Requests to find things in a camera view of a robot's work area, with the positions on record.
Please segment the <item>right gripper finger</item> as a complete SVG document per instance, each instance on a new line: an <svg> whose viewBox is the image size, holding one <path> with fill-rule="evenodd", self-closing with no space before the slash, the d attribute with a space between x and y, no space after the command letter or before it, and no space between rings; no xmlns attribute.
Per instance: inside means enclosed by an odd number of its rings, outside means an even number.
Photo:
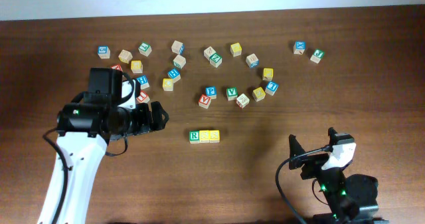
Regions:
<svg viewBox="0 0 425 224"><path fill-rule="evenodd" d="M292 161L302 160L303 154L305 154L305 150L302 148L301 144L296 139L296 136L290 134L288 140L290 145L290 159Z"/></svg>
<svg viewBox="0 0 425 224"><path fill-rule="evenodd" d="M333 127L330 127L328 129L328 136L329 136L328 146L330 148L332 148L337 143L337 136L336 135L337 135L337 131Z"/></svg>

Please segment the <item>green R block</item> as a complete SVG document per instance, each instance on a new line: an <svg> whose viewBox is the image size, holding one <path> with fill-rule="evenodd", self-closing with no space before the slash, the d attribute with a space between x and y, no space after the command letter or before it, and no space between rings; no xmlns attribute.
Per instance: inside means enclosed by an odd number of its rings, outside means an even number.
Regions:
<svg viewBox="0 0 425 224"><path fill-rule="evenodd" d="M199 131L198 130L189 132L189 142L191 144L199 144L200 143Z"/></svg>

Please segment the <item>yellow S block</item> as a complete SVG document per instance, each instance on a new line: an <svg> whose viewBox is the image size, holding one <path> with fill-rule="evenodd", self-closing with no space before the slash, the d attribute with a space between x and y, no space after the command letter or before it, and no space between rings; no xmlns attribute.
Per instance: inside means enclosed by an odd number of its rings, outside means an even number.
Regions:
<svg viewBox="0 0 425 224"><path fill-rule="evenodd" d="M199 141L200 141L200 143L209 143L210 142L210 131L209 130L200 130L199 131Z"/></svg>

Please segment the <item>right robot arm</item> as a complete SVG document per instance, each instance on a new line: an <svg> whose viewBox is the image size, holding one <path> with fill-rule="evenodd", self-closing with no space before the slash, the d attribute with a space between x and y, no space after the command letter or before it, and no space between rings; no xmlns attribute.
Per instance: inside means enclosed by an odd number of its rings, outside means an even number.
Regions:
<svg viewBox="0 0 425 224"><path fill-rule="evenodd" d="M307 155L296 137L289 136L290 169L301 168L301 178L318 182L330 212L313 216L315 223L387 223L375 218L378 180L364 174L345 177L357 147L354 137L328 129L329 144L322 154Z"/></svg>

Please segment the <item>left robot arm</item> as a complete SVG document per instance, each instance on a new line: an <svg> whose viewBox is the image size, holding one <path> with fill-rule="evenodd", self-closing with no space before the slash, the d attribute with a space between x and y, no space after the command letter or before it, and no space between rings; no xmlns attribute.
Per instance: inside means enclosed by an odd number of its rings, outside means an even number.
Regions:
<svg viewBox="0 0 425 224"><path fill-rule="evenodd" d="M158 102L138 103L140 83L112 68L91 68L88 89L58 113L56 158L39 223L85 223L96 173L111 141L165 128L169 115Z"/></svg>

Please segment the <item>red I block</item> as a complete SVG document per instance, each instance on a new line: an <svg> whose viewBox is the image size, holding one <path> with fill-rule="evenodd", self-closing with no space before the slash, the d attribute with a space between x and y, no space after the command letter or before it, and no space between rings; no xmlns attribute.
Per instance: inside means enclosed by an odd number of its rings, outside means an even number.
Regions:
<svg viewBox="0 0 425 224"><path fill-rule="evenodd" d="M139 103L148 103L150 101L150 97L144 91L141 91L136 100Z"/></svg>

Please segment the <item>blue H block left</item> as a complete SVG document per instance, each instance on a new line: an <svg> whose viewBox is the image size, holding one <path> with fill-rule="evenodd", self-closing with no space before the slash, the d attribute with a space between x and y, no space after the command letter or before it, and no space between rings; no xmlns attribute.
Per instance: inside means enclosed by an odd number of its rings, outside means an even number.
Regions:
<svg viewBox="0 0 425 224"><path fill-rule="evenodd" d="M149 82L148 82L148 79L147 79L146 75L140 76L140 77L136 78L136 80L139 82L139 84L140 84L140 89L141 89L141 90L143 90L143 89L146 89L146 88L149 88L149 87L150 87L150 85L149 85Z"/></svg>

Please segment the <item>blue h block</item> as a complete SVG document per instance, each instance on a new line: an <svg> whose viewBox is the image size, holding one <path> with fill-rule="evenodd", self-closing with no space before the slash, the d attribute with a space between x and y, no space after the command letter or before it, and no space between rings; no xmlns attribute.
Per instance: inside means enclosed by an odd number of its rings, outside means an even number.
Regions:
<svg viewBox="0 0 425 224"><path fill-rule="evenodd" d="M176 68L170 70L167 75L173 81L173 83L176 83L181 79L181 74Z"/></svg>
<svg viewBox="0 0 425 224"><path fill-rule="evenodd" d="M146 89L146 88L149 88L149 87L150 87L150 85L149 85L149 82L148 82L148 79L147 79L146 75L140 76L140 77L136 78L136 80L139 82L139 84L140 84L140 89L141 89L141 90L143 90L143 89Z"/></svg>

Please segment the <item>blue H block centre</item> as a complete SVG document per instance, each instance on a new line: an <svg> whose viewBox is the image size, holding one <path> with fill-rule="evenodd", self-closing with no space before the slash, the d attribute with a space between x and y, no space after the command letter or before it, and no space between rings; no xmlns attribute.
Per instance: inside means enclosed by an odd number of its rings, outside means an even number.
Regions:
<svg viewBox="0 0 425 224"><path fill-rule="evenodd" d="M173 81L173 83L176 83L181 79L181 74L176 68L170 70L167 75Z"/></svg>

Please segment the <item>red V block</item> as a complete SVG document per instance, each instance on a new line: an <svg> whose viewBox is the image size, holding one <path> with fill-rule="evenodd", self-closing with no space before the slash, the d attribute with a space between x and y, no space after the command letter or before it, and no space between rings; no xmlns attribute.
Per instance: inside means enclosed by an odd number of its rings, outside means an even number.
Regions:
<svg viewBox="0 0 425 224"><path fill-rule="evenodd" d="M211 105L211 97L207 96L206 94L202 94L199 98L199 106L205 109L208 109Z"/></svg>

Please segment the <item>red A block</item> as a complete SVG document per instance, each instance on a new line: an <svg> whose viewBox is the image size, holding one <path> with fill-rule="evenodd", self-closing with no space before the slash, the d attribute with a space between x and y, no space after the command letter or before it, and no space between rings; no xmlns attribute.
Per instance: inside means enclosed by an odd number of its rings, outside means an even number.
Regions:
<svg viewBox="0 0 425 224"><path fill-rule="evenodd" d="M116 65L114 65L114 66L111 66L111 68L112 68L112 69L114 69L114 70L120 70L120 71L123 71L123 69L122 69L122 67L121 67L121 65L120 65L120 64L116 64Z"/></svg>

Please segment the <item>blue P block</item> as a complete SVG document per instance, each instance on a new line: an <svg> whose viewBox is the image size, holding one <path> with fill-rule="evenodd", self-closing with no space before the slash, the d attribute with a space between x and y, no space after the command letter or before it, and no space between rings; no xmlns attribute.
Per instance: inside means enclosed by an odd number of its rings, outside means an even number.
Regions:
<svg viewBox="0 0 425 224"><path fill-rule="evenodd" d="M205 89L206 95L211 99L216 99L217 91L215 86L208 86Z"/></svg>

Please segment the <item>wood block green side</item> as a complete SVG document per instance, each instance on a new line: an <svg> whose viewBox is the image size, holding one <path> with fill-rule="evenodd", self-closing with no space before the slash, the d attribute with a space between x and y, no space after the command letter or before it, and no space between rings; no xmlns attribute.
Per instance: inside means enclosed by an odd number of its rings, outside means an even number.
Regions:
<svg viewBox="0 0 425 224"><path fill-rule="evenodd" d="M176 66L179 69L182 69L185 65L186 65L186 58L181 56L181 55L177 55L174 59L173 59L173 65Z"/></svg>

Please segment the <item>plain wood block yellow-side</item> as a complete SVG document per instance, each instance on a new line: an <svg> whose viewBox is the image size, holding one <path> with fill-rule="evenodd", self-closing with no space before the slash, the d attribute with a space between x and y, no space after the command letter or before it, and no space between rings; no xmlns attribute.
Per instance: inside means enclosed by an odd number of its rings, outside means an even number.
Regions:
<svg viewBox="0 0 425 224"><path fill-rule="evenodd" d="M133 58L133 55L132 55L132 53L131 53L131 52L129 52L129 51L127 51L127 50L122 50L122 51L120 52L120 54L119 54L118 58L119 58L119 60L120 60L121 62L124 62L124 63L126 63L126 64L129 64L129 63L130 63L130 61L131 61L131 60L132 60L132 58Z"/></svg>

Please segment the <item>blue T block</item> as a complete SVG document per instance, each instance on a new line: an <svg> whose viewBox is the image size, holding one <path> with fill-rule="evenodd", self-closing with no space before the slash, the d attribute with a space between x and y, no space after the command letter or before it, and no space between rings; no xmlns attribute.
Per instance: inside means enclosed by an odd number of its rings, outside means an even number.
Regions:
<svg viewBox="0 0 425 224"><path fill-rule="evenodd" d="M273 95L275 95L278 87L279 87L279 84L277 84L273 81L269 81L269 83L267 83L267 85L265 87L265 93L273 96Z"/></svg>

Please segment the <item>green L block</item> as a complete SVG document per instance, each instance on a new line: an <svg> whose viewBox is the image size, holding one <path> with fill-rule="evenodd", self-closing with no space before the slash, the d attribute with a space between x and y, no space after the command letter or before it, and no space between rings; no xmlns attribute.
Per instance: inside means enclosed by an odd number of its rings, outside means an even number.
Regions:
<svg viewBox="0 0 425 224"><path fill-rule="evenodd" d="M144 56L149 56L152 52L151 45L145 42L142 42L142 44L140 44L138 50Z"/></svg>

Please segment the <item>wood block red edge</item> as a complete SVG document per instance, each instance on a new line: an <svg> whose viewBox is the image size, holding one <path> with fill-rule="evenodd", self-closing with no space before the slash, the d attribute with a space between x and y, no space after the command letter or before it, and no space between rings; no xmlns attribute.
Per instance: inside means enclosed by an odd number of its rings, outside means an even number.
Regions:
<svg viewBox="0 0 425 224"><path fill-rule="evenodd" d="M240 96L236 98L236 104L241 108L246 107L249 104L249 102L250 102L250 99L245 94L241 94Z"/></svg>

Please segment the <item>blue top block far-left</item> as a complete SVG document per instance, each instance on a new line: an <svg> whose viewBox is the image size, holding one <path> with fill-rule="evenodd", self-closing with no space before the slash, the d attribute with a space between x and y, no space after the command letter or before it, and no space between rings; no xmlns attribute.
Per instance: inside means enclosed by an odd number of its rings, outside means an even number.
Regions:
<svg viewBox="0 0 425 224"><path fill-rule="evenodd" d="M107 59L110 58L110 49L108 46L99 46L98 47L98 56L101 59Z"/></svg>

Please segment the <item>wood block blue D side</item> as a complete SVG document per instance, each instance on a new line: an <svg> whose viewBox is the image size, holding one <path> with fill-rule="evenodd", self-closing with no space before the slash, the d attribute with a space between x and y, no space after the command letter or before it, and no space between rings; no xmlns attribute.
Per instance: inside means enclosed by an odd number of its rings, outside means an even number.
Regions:
<svg viewBox="0 0 425 224"><path fill-rule="evenodd" d="M184 49L185 49L185 46L180 41L174 41L173 44L171 45L172 52L178 55L183 54Z"/></svg>

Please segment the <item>green V block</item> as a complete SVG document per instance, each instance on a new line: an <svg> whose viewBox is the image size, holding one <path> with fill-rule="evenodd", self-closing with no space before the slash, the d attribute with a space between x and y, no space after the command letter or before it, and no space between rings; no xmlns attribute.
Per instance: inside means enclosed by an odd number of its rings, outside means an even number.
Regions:
<svg viewBox="0 0 425 224"><path fill-rule="evenodd" d="M226 97L228 101L236 100L238 97L238 92L236 87L230 87L226 89Z"/></svg>

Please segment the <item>green J block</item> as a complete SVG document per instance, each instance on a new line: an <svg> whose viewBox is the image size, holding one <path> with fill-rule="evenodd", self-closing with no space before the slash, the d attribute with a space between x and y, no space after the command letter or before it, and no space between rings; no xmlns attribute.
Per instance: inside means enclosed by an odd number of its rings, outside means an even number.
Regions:
<svg viewBox="0 0 425 224"><path fill-rule="evenodd" d="M313 52L310 61L313 61L316 64L319 64L319 62L321 61L321 59L324 57L325 52L320 50L320 49L315 49L315 51Z"/></svg>

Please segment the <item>green Z block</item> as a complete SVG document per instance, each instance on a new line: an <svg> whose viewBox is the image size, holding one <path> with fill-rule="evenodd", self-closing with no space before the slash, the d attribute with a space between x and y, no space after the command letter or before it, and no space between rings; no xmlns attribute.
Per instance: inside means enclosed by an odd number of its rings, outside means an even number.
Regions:
<svg viewBox="0 0 425 224"><path fill-rule="evenodd" d="M218 53L214 53L210 56L209 62L215 68L218 68L222 64L222 57Z"/></svg>

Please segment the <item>plain wood block by Z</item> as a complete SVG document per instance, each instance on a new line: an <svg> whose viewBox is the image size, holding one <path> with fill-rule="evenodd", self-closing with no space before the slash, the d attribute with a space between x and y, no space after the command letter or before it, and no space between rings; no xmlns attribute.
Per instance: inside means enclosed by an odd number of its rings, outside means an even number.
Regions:
<svg viewBox="0 0 425 224"><path fill-rule="evenodd" d="M213 56L213 54L215 54L216 51L212 48L212 47L207 47L204 51L203 54L205 56L205 58L207 60L210 60L210 58Z"/></svg>

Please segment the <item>blue X block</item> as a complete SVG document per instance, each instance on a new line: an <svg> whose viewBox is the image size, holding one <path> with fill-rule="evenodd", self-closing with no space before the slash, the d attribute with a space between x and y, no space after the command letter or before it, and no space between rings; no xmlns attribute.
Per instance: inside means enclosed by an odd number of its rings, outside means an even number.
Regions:
<svg viewBox="0 0 425 224"><path fill-rule="evenodd" d="M305 48L306 48L305 41L296 41L294 43L293 52L294 52L295 55L302 55L305 51Z"/></svg>

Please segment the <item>wood block blue bottom side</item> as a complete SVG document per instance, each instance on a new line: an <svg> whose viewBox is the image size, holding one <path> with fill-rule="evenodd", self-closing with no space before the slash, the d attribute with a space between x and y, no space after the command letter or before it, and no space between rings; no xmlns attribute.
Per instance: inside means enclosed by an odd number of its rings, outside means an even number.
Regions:
<svg viewBox="0 0 425 224"><path fill-rule="evenodd" d="M258 57L254 53L252 53L251 55L248 55L246 57L246 63L249 68L254 68L259 65Z"/></svg>

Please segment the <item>yellow block top row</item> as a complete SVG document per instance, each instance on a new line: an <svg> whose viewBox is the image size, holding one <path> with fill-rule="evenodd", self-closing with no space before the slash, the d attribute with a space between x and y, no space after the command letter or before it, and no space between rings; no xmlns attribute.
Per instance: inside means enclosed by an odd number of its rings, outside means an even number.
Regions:
<svg viewBox="0 0 425 224"><path fill-rule="evenodd" d="M242 54L242 47L240 43L233 43L230 46L230 52L233 57L240 56Z"/></svg>

